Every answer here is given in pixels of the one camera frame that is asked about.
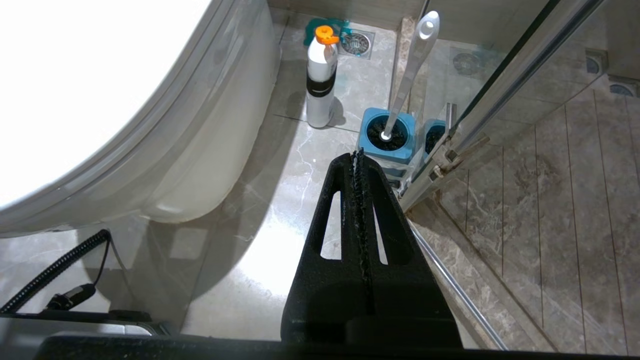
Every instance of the toilet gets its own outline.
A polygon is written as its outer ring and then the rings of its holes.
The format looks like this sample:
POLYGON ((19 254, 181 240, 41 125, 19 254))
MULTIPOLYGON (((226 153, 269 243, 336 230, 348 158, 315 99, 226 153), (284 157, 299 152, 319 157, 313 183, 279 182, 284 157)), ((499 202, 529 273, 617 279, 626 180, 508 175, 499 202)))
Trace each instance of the toilet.
POLYGON ((0 237, 218 206, 280 50, 266 0, 6 2, 0 237))

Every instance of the orange spray nozzle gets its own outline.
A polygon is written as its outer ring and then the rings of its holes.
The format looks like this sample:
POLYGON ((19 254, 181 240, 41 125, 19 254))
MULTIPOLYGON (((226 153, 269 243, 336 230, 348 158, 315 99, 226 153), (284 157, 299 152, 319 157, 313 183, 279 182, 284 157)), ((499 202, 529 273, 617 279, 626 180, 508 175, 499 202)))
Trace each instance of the orange spray nozzle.
POLYGON ((323 45, 340 42, 340 38, 333 35, 333 28, 329 25, 322 25, 316 28, 316 40, 323 45))

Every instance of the spray bottle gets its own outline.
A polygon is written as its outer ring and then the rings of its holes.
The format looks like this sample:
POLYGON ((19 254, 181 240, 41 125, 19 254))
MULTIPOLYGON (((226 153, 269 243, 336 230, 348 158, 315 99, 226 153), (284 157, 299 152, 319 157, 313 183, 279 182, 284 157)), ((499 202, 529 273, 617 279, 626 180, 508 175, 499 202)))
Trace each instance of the spray bottle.
POLYGON ((312 127, 327 126, 333 116, 339 41, 331 26, 318 26, 307 51, 307 122, 312 127))

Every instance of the shower door frame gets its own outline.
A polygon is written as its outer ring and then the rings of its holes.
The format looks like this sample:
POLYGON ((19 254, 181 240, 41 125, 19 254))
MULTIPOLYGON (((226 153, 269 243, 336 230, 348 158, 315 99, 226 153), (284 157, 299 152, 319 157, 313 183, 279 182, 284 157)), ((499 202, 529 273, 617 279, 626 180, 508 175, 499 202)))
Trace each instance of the shower door frame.
POLYGON ((483 87, 478 93, 458 123, 450 130, 449 137, 438 142, 440 145, 433 149, 433 155, 429 157, 425 169, 420 171, 415 179, 410 180, 410 184, 399 197, 403 211, 425 199, 443 183, 447 173, 452 171, 460 160, 464 161, 465 151, 472 151, 478 142, 483 141, 479 135, 488 121, 605 1, 607 0, 556 1, 553 10, 537 24, 538 28, 517 51, 516 56, 512 56, 502 72, 497 74, 495 81, 485 84, 487 89, 483 87))

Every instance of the black label band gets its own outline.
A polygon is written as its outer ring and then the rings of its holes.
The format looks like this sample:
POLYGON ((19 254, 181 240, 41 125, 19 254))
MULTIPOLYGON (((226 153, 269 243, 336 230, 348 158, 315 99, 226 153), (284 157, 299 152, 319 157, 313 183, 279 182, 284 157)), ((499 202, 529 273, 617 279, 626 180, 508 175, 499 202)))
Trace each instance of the black label band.
POLYGON ((335 83, 335 71, 331 74, 331 77, 327 81, 313 81, 309 77, 309 71, 307 71, 307 91, 313 97, 325 97, 329 95, 331 90, 333 89, 333 84, 335 83))

